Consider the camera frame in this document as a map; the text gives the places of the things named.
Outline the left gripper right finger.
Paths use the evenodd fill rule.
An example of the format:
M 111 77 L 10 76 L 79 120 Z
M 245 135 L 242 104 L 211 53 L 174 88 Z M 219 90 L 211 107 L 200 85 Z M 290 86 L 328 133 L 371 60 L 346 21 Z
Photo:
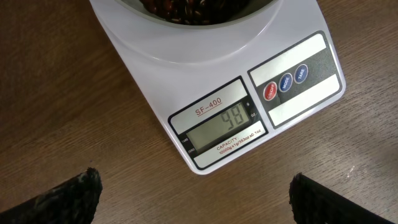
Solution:
M 393 224 L 301 173 L 290 183 L 289 204 L 297 224 Z

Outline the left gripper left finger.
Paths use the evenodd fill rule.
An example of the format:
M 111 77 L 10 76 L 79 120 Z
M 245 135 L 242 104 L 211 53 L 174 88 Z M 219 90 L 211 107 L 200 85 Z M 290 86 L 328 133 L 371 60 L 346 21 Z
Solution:
M 90 224 L 96 213 L 103 186 L 95 168 L 1 212 L 1 223 L 7 224 Z

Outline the white digital kitchen scale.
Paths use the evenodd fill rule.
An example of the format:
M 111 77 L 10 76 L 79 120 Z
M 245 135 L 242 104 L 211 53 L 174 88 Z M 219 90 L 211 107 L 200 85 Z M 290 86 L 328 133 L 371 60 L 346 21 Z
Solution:
M 139 1 L 93 10 L 189 168 L 205 175 L 328 105 L 346 89 L 316 1 L 250 1 L 196 26 Z

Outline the white round bowl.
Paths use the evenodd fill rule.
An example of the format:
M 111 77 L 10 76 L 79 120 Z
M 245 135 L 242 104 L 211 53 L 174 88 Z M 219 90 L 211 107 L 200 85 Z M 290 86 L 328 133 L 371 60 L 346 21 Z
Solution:
M 274 4 L 274 0 L 120 0 L 118 3 L 168 23 L 208 26 L 255 14 Z

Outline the red beans in bowl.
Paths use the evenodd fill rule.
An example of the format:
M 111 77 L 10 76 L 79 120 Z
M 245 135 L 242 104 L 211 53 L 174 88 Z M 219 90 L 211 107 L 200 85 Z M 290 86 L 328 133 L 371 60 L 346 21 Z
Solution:
M 167 22 L 207 26 L 226 22 L 249 0 L 140 0 L 151 14 Z

